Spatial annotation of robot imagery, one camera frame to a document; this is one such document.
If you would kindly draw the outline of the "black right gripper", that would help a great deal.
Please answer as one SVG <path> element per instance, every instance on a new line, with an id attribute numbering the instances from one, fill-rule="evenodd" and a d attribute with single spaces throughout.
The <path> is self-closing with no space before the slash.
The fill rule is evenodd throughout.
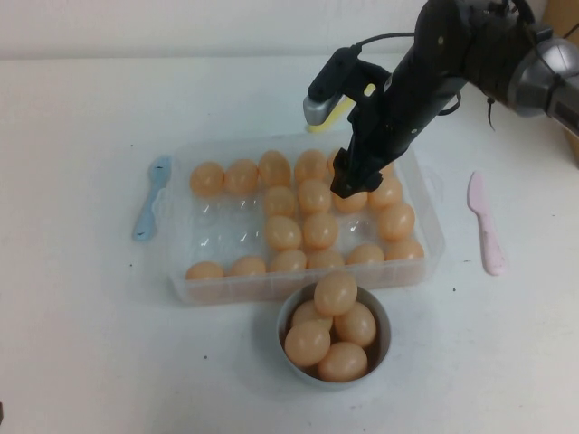
<path id="1" fill-rule="evenodd" d="M 403 155 L 422 130 L 441 112 L 441 84 L 392 83 L 375 92 L 367 103 L 358 103 L 348 116 L 352 138 L 348 151 L 332 159 L 330 190 L 340 198 L 360 191 L 374 192 L 383 182 L 379 172 Z"/>

